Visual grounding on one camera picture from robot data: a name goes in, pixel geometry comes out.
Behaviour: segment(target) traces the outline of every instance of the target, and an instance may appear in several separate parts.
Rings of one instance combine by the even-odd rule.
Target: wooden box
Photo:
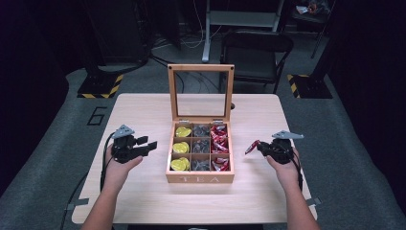
[[[172,112],[168,183],[232,183],[235,172],[230,113],[234,65],[170,64],[168,71]],[[218,82],[220,74],[225,77],[225,93],[184,93],[184,87],[180,87],[185,84],[183,78],[204,76]]]

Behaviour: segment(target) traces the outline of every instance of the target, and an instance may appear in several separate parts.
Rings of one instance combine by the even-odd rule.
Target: table top
[[[271,135],[289,131],[281,102],[272,94],[233,94],[231,112],[235,178],[231,184],[168,183],[170,129],[169,94],[121,94],[113,108],[79,199],[74,223],[83,223],[100,193],[102,152],[110,133],[121,125],[135,130],[134,137],[158,141],[134,168],[121,190],[115,223],[135,224],[236,224],[286,222],[286,202],[275,170],[254,150],[255,141],[271,142]],[[304,198],[311,198],[304,175]],[[310,207],[317,218],[316,209]]]

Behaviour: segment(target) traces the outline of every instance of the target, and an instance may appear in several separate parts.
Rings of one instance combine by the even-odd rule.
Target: forearm
[[[287,229],[320,229],[297,184],[284,189],[286,195]]]
[[[103,190],[81,229],[111,230],[116,210],[117,192]]]

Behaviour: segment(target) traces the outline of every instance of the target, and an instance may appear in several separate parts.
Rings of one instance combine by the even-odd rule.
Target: wooden lid frame
[[[213,120],[221,120],[224,122],[230,121],[233,82],[234,82],[234,65],[232,64],[169,64],[169,92],[171,102],[171,112],[173,121],[201,121],[207,118]],[[179,114],[179,102],[176,90],[176,73],[177,72],[218,72],[226,74],[226,91],[225,91],[225,103],[223,107],[223,114],[218,115],[202,115],[202,114]]]

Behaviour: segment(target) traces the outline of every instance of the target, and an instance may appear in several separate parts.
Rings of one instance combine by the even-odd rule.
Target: black curtain
[[[82,68],[69,39],[63,2],[5,0],[0,2],[1,140],[0,194],[33,153],[62,106],[65,79]],[[74,17],[83,21],[85,42],[95,60],[101,56],[79,1]]]
[[[335,44],[339,49],[326,54],[332,60],[329,76],[359,139],[406,213],[406,4],[401,0],[339,3],[354,5],[347,12],[347,36]]]

